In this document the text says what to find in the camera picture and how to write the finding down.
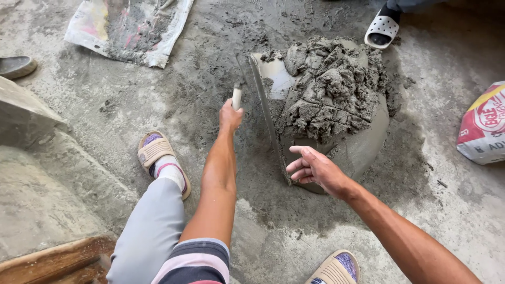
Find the cement-covered floor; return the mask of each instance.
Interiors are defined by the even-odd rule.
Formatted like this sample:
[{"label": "cement-covered floor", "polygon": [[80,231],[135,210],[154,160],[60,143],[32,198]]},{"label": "cement-covered floor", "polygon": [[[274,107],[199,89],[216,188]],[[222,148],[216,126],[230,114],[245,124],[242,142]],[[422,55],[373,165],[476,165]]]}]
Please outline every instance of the cement-covered floor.
[{"label": "cement-covered floor", "polygon": [[[218,110],[238,78],[230,46],[243,52],[245,64],[249,50],[286,48],[314,34],[361,41],[382,6],[376,0],[196,0],[167,68],[160,70],[64,42],[79,3],[4,1],[0,56],[37,58],[35,73],[17,82],[68,120],[81,145],[139,193],[150,179],[136,158],[138,140],[149,130],[163,131],[194,185],[185,202],[189,216],[217,135]],[[247,24],[232,28],[225,20],[234,18]],[[401,45],[387,49],[384,61],[417,83],[401,91],[402,108],[384,148],[360,180],[493,283],[505,279],[504,167],[472,163],[456,151],[455,141],[468,106],[492,82],[504,80],[505,42],[496,32],[503,28],[487,15],[444,5],[403,16]],[[262,34],[268,45],[259,43]],[[285,184],[253,86],[243,107],[231,275],[242,284],[301,283],[327,255],[344,248],[360,261],[361,283],[408,282],[346,204]]]}]

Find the mortar clump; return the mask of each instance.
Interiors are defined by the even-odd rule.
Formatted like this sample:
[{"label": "mortar clump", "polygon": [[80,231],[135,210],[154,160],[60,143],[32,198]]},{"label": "mortar clump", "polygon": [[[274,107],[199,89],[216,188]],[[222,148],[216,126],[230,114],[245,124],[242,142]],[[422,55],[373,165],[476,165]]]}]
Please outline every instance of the mortar clump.
[{"label": "mortar clump", "polygon": [[[275,122],[278,134],[326,144],[370,127],[388,81],[379,50],[349,38],[314,36],[281,54],[287,72],[298,77]],[[265,53],[262,60],[273,56]]]}]

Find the red and white cement bag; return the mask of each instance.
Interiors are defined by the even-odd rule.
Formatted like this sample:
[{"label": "red and white cement bag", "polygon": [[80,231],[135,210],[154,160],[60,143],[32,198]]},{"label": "red and white cement bag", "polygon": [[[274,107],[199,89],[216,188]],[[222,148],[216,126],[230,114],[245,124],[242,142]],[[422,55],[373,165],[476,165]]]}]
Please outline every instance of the red and white cement bag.
[{"label": "red and white cement bag", "polygon": [[456,148],[480,165],[505,160],[505,81],[491,85],[465,113]]}]

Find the pant leg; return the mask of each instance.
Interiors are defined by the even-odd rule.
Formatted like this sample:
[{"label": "pant leg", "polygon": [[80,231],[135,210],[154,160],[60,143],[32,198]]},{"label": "pant leg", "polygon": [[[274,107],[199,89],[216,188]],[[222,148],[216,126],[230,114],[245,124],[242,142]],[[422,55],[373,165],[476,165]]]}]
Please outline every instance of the pant leg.
[{"label": "pant leg", "polygon": [[387,0],[387,7],[404,13],[412,13],[433,4],[448,0]]},{"label": "pant leg", "polygon": [[126,222],[111,256],[109,284],[150,284],[183,229],[181,189],[160,177],[149,185]]}]

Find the white perforated slide sandal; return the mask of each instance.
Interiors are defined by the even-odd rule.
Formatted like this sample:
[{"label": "white perforated slide sandal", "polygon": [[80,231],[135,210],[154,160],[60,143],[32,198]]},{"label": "white perforated slide sandal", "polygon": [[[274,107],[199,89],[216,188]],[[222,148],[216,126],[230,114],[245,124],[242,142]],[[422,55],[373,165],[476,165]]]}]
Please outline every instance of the white perforated slide sandal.
[{"label": "white perforated slide sandal", "polygon": [[[400,14],[401,12],[389,9],[385,4],[370,24],[370,27],[365,34],[365,43],[379,50],[387,48],[400,28]],[[382,41],[385,41],[384,43],[377,44],[374,42],[372,37],[377,37],[377,34],[387,36],[381,38]]]}]

